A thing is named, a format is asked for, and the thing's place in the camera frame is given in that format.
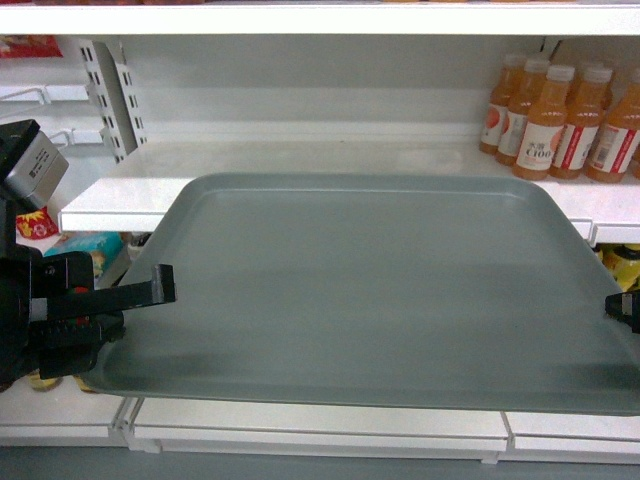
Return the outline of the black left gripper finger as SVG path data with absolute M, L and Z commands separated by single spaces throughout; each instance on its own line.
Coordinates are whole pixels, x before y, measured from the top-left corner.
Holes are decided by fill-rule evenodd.
M 175 301 L 174 269 L 171 265 L 158 264 L 153 266 L 151 279 L 146 282 L 33 298 L 30 302 L 30 322 L 67 320 Z
M 51 379 L 92 370 L 106 343 L 124 336 L 121 312 L 39 321 L 30 325 L 30 351 L 35 354 L 40 377 Z

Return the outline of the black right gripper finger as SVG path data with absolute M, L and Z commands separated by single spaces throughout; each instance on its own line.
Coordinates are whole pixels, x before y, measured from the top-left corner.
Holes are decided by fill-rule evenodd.
M 634 334 L 640 333 L 640 291 L 628 291 L 605 298 L 605 312 L 611 318 L 628 325 Z

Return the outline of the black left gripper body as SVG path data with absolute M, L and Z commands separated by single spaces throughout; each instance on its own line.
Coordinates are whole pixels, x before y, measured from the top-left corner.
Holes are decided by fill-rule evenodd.
M 37 369 L 30 351 L 30 302 L 54 297 L 62 283 L 46 274 L 48 267 L 89 267 L 83 252 L 44 257 L 37 249 L 16 242 L 15 203 L 1 201 L 1 388 Z

